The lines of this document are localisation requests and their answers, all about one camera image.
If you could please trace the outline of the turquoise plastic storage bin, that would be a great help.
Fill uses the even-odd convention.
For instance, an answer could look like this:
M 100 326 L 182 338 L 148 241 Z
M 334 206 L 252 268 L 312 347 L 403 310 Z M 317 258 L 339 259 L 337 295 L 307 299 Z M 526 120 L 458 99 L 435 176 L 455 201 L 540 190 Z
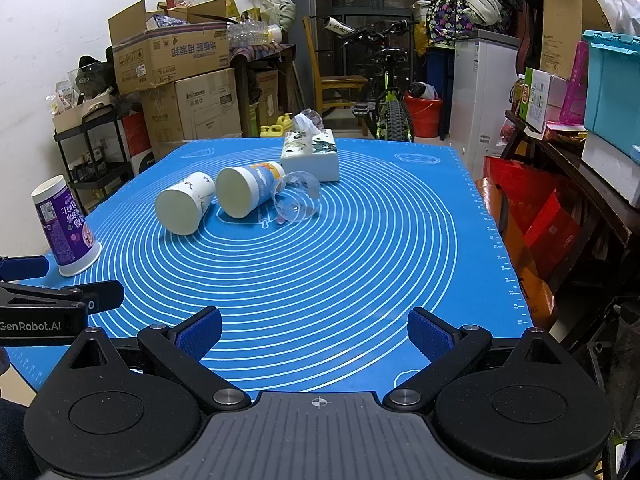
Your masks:
M 639 37 L 586 30 L 588 84 L 584 126 L 639 162 Z

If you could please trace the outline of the pink plastic folder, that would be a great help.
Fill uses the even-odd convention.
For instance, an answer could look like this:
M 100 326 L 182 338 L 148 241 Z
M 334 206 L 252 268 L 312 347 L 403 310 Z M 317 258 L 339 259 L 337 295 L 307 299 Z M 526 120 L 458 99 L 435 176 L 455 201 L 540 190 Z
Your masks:
M 574 63 L 561 107 L 560 122 L 581 125 L 584 122 L 587 101 L 589 47 L 585 40 L 576 46 Z

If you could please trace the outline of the white plastic bag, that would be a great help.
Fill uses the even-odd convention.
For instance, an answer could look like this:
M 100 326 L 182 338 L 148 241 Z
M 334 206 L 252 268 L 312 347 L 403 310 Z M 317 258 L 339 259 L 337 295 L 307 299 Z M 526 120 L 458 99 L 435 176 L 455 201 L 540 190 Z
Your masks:
M 612 32 L 628 36 L 640 35 L 639 0 L 597 0 Z

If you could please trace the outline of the yellow oil jug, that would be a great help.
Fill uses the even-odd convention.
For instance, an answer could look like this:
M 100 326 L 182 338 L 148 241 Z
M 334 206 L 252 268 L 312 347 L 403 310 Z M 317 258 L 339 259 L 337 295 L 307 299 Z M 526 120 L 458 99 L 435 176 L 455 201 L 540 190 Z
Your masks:
M 285 136 L 285 133 L 291 131 L 292 128 L 292 115 L 290 113 L 286 113 L 280 115 L 273 125 L 261 126 L 260 136 L 262 138 L 277 138 L 278 136 Z

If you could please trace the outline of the red paper bag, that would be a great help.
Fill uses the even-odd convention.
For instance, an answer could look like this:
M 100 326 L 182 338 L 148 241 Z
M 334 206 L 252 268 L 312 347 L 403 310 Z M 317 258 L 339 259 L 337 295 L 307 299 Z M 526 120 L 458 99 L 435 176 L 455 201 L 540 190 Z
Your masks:
M 484 176 L 506 194 L 541 278 L 550 278 L 582 230 L 572 216 L 574 188 L 566 177 L 497 157 L 486 157 Z

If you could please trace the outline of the black metal shelf rack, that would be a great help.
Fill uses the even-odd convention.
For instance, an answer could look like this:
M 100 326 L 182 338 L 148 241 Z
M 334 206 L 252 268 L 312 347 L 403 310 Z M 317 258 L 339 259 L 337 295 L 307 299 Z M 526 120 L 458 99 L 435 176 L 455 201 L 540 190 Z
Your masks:
M 91 139 L 91 131 L 106 125 L 114 127 L 119 148 L 119 159 L 109 160 L 105 152 Z M 85 143 L 89 159 L 80 163 L 80 168 L 73 169 L 66 156 L 63 143 L 72 139 L 82 139 Z M 114 104 L 99 104 L 89 110 L 80 120 L 78 126 L 53 133 L 53 140 L 58 146 L 66 171 L 67 183 L 78 199 L 83 214 L 108 199 L 112 191 L 134 177 L 134 170 L 126 152 L 125 140 L 119 127 L 119 116 Z

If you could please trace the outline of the clear plastic cup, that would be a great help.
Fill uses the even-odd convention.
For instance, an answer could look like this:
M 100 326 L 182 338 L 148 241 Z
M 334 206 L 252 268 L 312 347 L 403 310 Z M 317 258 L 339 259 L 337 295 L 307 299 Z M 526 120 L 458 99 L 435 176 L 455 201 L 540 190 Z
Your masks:
M 293 171 L 273 183 L 271 196 L 278 223 L 310 220 L 320 209 L 320 182 L 306 171 Z

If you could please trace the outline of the tall brown cardboard box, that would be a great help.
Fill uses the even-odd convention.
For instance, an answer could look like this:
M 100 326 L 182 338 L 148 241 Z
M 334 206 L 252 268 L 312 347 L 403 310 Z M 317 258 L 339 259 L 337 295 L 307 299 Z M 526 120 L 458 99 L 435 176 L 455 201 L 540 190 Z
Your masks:
M 539 68 L 568 79 L 585 30 L 611 30 L 597 0 L 544 0 Z

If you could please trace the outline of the large open cardboard box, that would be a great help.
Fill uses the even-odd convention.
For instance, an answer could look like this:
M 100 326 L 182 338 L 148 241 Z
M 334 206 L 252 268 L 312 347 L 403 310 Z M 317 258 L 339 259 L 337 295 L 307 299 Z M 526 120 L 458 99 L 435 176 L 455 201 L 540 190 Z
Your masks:
M 153 13 L 140 0 L 108 20 L 121 94 L 155 89 L 229 66 L 227 24 L 180 23 L 149 28 Z

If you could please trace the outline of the purple paper cup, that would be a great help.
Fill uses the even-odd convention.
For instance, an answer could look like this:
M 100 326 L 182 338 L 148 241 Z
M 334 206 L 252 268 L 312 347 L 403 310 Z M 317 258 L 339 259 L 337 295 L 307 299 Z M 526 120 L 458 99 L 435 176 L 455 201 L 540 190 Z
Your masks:
M 69 278 L 99 259 L 102 245 L 62 174 L 38 185 L 32 191 L 32 201 L 59 274 Z

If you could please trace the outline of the floral patterned bag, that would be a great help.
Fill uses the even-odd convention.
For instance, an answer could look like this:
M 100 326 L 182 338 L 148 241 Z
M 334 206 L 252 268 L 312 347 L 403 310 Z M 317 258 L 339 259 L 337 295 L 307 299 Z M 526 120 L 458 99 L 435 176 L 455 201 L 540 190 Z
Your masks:
M 465 13 L 465 8 L 465 0 L 430 0 L 425 18 L 430 44 L 454 47 L 458 41 L 473 36 L 475 25 Z

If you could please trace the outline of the blue silicone baking mat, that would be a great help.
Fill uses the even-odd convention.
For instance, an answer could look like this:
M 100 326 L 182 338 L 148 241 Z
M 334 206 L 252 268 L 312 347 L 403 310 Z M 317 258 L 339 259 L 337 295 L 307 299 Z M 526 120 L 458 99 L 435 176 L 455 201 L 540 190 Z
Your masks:
M 243 220 L 212 205 L 190 236 L 158 222 L 168 186 L 280 151 L 276 139 L 186 144 L 96 208 L 102 252 L 76 282 L 116 280 L 125 298 L 93 324 L 127 337 L 214 306 L 222 334 L 203 362 L 251 394 L 386 393 L 426 363 L 407 336 L 415 307 L 498 338 L 529 326 L 495 222 L 452 148 L 342 139 L 340 178 L 310 219 L 280 222 L 266 203 Z

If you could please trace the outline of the white paper cup ink print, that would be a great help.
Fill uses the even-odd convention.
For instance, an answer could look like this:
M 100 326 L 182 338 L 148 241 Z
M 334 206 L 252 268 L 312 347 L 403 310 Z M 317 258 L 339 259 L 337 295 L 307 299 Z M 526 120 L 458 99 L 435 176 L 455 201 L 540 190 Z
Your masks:
M 215 194 L 215 179 L 205 172 L 194 172 L 158 194 L 157 219 L 172 234 L 191 235 L 198 230 Z

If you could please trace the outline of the dark wooden side table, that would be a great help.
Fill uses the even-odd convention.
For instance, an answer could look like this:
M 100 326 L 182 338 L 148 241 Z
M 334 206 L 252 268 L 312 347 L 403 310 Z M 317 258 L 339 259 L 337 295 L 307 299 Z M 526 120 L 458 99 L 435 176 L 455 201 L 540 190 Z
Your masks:
M 597 248 L 606 250 L 603 260 L 616 276 L 639 272 L 639 211 L 631 207 L 611 185 L 587 166 L 574 148 L 562 148 L 526 132 L 527 122 L 510 110 L 504 117 L 514 133 L 502 152 L 505 159 L 531 164 L 538 169 L 562 174 L 570 181 L 580 208 L 578 241 L 556 267 L 558 280 L 578 266 L 592 263 Z

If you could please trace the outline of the green white product box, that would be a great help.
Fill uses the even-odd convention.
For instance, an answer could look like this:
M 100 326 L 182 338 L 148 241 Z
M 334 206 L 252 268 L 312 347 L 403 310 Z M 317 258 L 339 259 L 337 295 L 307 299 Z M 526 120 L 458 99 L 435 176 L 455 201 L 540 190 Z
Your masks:
M 541 132 L 546 122 L 552 76 L 543 70 L 527 67 L 518 114 L 530 128 Z

